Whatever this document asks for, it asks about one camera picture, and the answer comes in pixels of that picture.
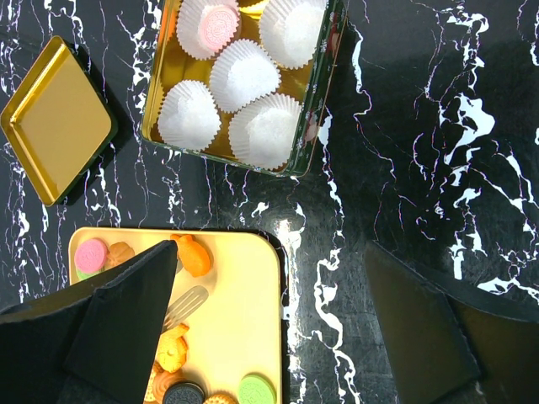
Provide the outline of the orange fish cookie top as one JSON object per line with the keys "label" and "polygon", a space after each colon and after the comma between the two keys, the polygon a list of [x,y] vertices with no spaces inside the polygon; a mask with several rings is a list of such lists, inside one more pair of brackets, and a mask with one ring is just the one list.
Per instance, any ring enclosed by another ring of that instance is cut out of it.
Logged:
{"label": "orange fish cookie top", "polygon": [[178,258],[183,268],[193,277],[202,277],[211,270],[211,259],[206,249],[191,235],[170,236],[178,248]]}

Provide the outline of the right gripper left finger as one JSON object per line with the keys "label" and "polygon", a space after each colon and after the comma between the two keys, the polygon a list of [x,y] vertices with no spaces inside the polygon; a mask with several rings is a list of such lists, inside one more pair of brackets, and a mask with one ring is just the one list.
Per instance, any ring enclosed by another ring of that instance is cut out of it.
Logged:
{"label": "right gripper left finger", "polygon": [[3,403],[141,403],[177,248],[159,242],[64,290],[1,311]]}

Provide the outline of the orange fish cookie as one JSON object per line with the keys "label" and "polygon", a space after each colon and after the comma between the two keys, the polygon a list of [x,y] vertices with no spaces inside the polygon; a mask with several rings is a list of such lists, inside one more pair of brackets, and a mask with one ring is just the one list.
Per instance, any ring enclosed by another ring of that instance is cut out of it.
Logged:
{"label": "orange fish cookie", "polygon": [[183,268],[193,277],[202,277],[211,270],[211,259],[206,249],[191,235],[170,236],[178,248],[178,258]]}
{"label": "orange fish cookie", "polygon": [[188,344],[184,335],[189,327],[183,323],[164,332],[158,341],[156,361],[169,373],[178,371],[186,362]]}

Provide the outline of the metal serving tongs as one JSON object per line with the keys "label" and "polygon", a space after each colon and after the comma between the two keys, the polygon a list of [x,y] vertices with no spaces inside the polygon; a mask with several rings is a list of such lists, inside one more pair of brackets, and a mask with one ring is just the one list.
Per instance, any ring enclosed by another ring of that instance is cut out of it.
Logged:
{"label": "metal serving tongs", "polygon": [[187,290],[167,309],[162,332],[169,331],[183,323],[206,302],[208,296],[208,290],[201,285],[196,285]]}

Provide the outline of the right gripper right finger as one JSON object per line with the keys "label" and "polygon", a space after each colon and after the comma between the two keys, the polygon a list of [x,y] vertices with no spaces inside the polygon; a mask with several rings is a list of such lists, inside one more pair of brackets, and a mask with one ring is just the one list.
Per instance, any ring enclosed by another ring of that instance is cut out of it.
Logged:
{"label": "right gripper right finger", "polygon": [[472,383],[488,403],[538,401],[538,308],[498,297],[376,242],[366,277],[398,395],[439,403]]}

